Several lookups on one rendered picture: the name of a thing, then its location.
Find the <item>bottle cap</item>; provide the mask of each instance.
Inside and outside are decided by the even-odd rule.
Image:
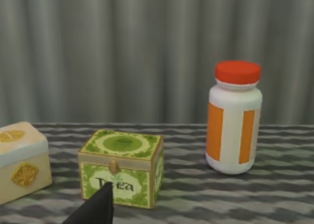
[[[229,84],[254,84],[261,76],[261,68],[256,63],[242,60],[222,61],[216,64],[215,77]]]

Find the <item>black object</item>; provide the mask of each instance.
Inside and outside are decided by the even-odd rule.
[[[112,224],[112,183],[105,183],[62,224]]]

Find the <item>gray curtain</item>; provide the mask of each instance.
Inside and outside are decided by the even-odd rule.
[[[0,0],[0,124],[204,123],[260,63],[264,124],[314,122],[314,0]]]

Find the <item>green tea chest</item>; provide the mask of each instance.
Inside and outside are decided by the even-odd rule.
[[[78,151],[81,195],[113,183],[114,204],[153,208],[163,179],[162,136],[98,130]]]

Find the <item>box lid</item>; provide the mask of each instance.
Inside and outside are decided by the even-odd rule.
[[[150,161],[161,140],[160,135],[97,130],[79,153]]]
[[[0,168],[48,152],[47,139],[28,122],[0,128]]]

